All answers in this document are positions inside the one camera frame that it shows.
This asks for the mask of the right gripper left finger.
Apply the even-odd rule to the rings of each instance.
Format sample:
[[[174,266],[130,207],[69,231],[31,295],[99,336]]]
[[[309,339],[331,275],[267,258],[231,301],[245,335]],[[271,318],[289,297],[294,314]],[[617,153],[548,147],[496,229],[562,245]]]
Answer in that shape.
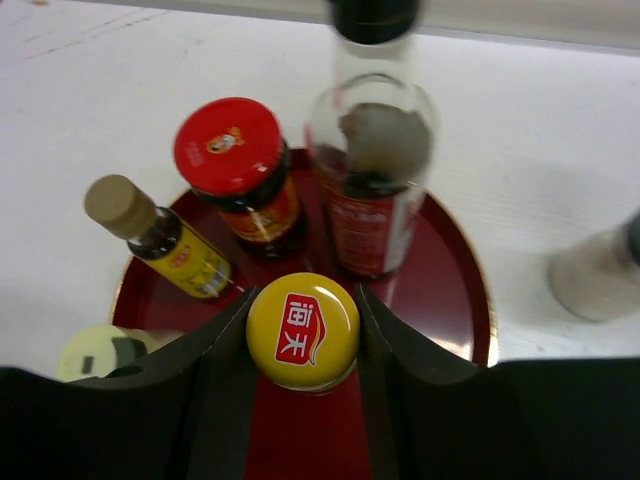
[[[104,378],[1,371],[5,479],[240,479],[257,369],[251,288],[202,327]]]

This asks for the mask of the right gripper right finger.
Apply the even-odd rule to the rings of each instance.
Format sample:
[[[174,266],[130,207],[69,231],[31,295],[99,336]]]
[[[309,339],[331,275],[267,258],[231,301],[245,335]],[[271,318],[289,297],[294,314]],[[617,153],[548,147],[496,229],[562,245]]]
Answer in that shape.
[[[375,479],[635,479],[635,358],[479,367],[399,320],[367,287],[360,390]]]

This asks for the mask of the cream-cap white shaker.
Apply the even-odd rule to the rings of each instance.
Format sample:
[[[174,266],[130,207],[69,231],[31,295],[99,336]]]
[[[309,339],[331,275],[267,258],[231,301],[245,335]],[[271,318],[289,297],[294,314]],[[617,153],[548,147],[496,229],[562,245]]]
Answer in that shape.
[[[64,346],[56,379],[73,382],[90,377],[105,377],[182,335],[182,332],[174,330],[130,329],[113,324],[88,327],[73,336]]]

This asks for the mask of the yellow-cap red sauce bottle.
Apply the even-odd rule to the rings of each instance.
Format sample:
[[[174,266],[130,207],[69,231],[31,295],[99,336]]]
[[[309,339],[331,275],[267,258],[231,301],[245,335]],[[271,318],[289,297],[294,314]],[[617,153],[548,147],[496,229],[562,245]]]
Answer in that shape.
[[[311,272],[282,276],[253,301],[246,322],[251,357],[273,383],[320,392],[356,365],[360,315],[336,281]]]

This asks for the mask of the small yellow-label oil bottle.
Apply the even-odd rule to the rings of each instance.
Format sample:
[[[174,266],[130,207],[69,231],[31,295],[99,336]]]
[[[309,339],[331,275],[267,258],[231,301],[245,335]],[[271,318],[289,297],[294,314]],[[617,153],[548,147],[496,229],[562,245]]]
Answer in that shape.
[[[131,253],[188,295],[218,298],[232,283],[232,266],[173,210],[156,203],[127,177],[96,180],[85,213],[124,240]]]

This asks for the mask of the grey-lid salt grinder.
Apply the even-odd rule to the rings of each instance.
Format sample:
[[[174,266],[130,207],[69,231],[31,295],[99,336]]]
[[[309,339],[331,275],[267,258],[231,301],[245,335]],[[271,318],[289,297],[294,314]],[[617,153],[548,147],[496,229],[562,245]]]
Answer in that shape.
[[[639,214],[555,254],[548,281],[567,311],[604,322],[639,312]]]

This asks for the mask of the red-lid chili sauce jar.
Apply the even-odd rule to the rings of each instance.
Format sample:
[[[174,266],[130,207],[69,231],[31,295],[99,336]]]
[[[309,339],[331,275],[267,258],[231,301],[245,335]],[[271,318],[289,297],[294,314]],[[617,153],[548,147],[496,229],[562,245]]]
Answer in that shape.
[[[243,248],[276,258],[304,244],[307,220],[279,122],[245,97],[214,100],[192,112],[174,143],[176,168],[216,209]]]

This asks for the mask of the black-cap dark vinegar bottle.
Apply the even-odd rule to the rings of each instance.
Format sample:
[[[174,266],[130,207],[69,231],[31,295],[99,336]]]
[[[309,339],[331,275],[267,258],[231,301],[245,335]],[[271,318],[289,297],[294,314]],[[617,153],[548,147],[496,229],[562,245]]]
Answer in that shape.
[[[359,277],[397,271],[412,242],[438,114],[415,80],[420,1],[333,1],[334,78],[315,101],[306,147],[334,251]]]

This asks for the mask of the round red lacquer tray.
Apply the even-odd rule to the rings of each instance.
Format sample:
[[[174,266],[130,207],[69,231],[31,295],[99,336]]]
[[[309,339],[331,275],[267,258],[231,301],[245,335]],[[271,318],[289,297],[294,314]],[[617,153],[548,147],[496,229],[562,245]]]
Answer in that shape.
[[[132,259],[115,295],[113,324],[188,332],[211,320],[244,289],[263,287],[299,271],[319,273],[351,289],[355,280],[332,253],[319,185],[303,149],[292,151],[290,172],[308,219],[306,242],[300,250],[277,259],[245,251],[210,206],[185,192],[174,202],[174,211],[229,259],[233,285],[217,299],[198,300]],[[424,201],[401,269],[371,281],[370,288],[400,320],[443,348],[479,365],[495,362],[495,319],[481,267],[463,232],[435,198]],[[351,375],[320,394],[293,392],[260,379],[245,475],[249,479],[368,478],[358,377]]]

